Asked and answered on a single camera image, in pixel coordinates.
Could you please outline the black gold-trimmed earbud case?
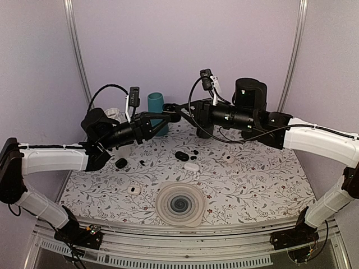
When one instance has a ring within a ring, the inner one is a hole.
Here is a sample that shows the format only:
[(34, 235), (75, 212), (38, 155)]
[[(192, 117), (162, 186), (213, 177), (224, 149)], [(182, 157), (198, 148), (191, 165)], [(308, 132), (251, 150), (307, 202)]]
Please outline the black gold-trimmed earbud case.
[(178, 105), (175, 103), (165, 103), (162, 107), (163, 114), (169, 116), (171, 123), (177, 123), (181, 120), (181, 116), (178, 114)]

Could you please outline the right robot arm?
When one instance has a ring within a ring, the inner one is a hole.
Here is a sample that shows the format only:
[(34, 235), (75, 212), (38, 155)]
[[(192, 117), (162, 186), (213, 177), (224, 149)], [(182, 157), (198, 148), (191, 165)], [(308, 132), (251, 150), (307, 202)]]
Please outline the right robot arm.
[(300, 212), (294, 228), (270, 236), (270, 243), (276, 250), (318, 240), (318, 227), (358, 199), (358, 135), (307, 123), (290, 114), (268, 112), (267, 86), (256, 79), (237, 79), (230, 103), (218, 96), (216, 77), (204, 77), (199, 82), (213, 98), (188, 100), (175, 108), (176, 113), (197, 128), (198, 136), (214, 138), (214, 126), (238, 129), (242, 136), (240, 143), (255, 140), (275, 149), (327, 157), (346, 166), (338, 182), (315, 204)]

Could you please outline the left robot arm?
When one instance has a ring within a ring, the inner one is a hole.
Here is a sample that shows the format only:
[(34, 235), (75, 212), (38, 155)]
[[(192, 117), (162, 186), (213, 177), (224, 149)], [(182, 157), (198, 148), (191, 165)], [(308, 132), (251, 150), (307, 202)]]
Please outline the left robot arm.
[(81, 228), (70, 209), (26, 185), (24, 176), (46, 171), (98, 171), (110, 160), (111, 149), (148, 141), (165, 125), (180, 119), (180, 115), (170, 111), (142, 112), (128, 122), (120, 123), (109, 118), (103, 109), (95, 108), (87, 112), (81, 122), (87, 135), (85, 142), (29, 145), (8, 138), (1, 150), (1, 202), (16, 205), (50, 223), (57, 240), (70, 246), (98, 250), (103, 239), (100, 227)]

